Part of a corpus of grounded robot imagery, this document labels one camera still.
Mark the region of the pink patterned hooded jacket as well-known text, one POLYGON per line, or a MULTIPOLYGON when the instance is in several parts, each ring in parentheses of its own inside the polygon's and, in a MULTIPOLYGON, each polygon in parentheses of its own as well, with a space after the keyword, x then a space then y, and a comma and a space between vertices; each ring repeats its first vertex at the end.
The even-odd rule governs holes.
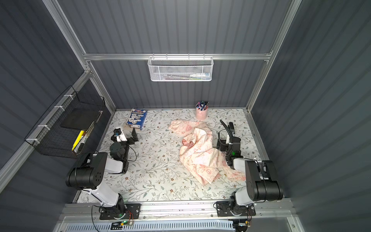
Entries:
POLYGON ((169 130, 183 136, 180 161, 201 185, 212 184, 222 170, 232 181, 245 181, 246 176, 231 169, 226 154, 213 147, 212 130, 204 122, 174 120, 169 130))

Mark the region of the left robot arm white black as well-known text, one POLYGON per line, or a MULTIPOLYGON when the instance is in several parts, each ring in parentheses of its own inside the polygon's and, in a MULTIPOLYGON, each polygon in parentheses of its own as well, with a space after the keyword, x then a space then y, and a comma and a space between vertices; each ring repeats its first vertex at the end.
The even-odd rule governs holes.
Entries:
POLYGON ((103 180, 104 174, 125 174, 131 162, 128 152, 131 145, 138 142, 138 135, 133 129, 131 137, 126 138, 123 129, 114 129, 110 153, 99 152, 82 155, 66 176, 66 185, 76 190, 85 191, 100 203, 100 213, 109 218, 121 219, 128 213, 128 208, 121 194, 113 191, 103 180))

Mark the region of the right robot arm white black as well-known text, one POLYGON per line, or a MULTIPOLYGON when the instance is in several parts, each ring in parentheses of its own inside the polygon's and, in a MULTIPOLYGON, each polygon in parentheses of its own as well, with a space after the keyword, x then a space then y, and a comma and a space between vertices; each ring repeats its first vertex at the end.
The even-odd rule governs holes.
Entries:
POLYGON ((226 153, 228 167, 245 174, 245 187, 233 192, 228 202, 216 203, 219 215, 251 216, 254 203, 282 200, 284 191, 278 183, 273 162, 244 158, 241 153, 241 139, 235 135, 234 124, 226 124, 223 120, 220 123, 228 136, 225 140, 218 138, 217 149, 226 153))

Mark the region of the blue sticker book pack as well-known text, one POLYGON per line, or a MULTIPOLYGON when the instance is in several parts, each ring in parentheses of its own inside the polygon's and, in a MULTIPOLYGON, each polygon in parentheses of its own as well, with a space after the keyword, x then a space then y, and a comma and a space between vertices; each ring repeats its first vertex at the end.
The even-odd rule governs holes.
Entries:
POLYGON ((144 128, 147 113, 148 111, 145 109, 132 108, 126 121, 126 125, 130 128, 142 130, 144 128))

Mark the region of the pink pen cup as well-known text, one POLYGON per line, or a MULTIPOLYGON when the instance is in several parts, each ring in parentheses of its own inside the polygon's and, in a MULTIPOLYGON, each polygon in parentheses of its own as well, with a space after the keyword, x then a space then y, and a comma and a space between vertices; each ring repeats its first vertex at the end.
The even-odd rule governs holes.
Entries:
POLYGON ((195 113, 196 120, 206 120, 207 112, 208 112, 208 107, 206 108, 196 107, 196 113, 195 113))

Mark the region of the pens in pink cup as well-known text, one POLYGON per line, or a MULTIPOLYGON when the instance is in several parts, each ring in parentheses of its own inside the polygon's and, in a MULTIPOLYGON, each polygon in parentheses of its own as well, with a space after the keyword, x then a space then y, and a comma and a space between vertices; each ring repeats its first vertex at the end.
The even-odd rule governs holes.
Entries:
POLYGON ((208 101, 200 101, 196 104, 196 109, 200 111, 205 111, 208 109, 208 104, 209 104, 208 101))

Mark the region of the yellow highlighter marker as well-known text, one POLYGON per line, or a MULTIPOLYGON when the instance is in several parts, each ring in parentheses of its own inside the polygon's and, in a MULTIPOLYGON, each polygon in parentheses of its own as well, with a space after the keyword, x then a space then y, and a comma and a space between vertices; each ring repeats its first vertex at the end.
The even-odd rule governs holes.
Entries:
POLYGON ((76 149, 76 147, 79 145, 81 139, 85 136, 85 133, 86 132, 84 130, 81 130, 79 132, 79 134, 78 134, 77 138, 75 139, 74 144, 72 146, 72 149, 71 149, 72 151, 74 151, 76 149))

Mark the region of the black notebook in basket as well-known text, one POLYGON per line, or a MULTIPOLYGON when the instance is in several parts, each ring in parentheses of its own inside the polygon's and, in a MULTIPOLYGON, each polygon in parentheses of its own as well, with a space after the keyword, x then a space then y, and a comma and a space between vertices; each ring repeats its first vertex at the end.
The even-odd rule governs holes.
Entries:
POLYGON ((66 116, 60 126, 66 129, 87 131, 100 115, 100 111, 76 108, 66 116))

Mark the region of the floral table mat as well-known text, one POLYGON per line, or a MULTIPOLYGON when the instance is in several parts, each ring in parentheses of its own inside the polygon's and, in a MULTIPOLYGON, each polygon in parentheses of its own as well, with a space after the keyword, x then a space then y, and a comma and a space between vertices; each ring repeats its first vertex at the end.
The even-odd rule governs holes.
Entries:
MULTIPOLYGON (((115 112, 104 136, 100 152, 109 154, 113 143, 113 130, 123 125, 129 111, 115 112)), ((241 138, 242 155, 246 158, 261 160, 257 145, 243 109, 209 109, 205 123, 213 133, 213 146, 216 147, 217 133, 223 129, 219 120, 226 124, 234 123, 236 135, 241 138)), ((137 132, 139 142, 131 146, 130 162, 126 174, 105 173, 103 180, 126 201, 180 201, 180 200, 221 200, 245 185, 245 181, 229 180, 224 170, 211 184, 202 185, 179 158, 182 138, 168 129, 173 120, 196 121, 195 109, 150 110, 143 130, 137 132)))

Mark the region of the white tube in mesh basket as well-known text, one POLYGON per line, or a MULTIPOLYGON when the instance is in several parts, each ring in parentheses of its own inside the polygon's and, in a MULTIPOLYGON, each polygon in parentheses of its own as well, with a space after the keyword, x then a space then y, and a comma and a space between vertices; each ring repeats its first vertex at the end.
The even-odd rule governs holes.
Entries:
POLYGON ((209 72, 193 73, 190 75, 190 78, 202 81, 209 81, 211 80, 211 75, 209 72))

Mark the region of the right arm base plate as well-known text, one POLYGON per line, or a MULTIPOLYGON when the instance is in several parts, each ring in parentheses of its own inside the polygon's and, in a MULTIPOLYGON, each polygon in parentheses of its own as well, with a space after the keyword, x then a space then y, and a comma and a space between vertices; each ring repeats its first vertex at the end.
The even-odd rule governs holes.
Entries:
POLYGON ((213 204, 219 217, 252 217, 256 215, 253 204, 248 206, 231 206, 229 201, 217 201, 213 204))

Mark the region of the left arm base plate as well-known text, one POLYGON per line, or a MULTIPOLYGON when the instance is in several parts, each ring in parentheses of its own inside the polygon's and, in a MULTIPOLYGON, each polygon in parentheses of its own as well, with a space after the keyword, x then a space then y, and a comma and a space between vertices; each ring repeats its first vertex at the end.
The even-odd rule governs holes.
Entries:
POLYGON ((138 219, 141 206, 141 204, 125 204, 123 209, 119 209, 118 206, 101 207, 99 209, 100 220, 138 219))

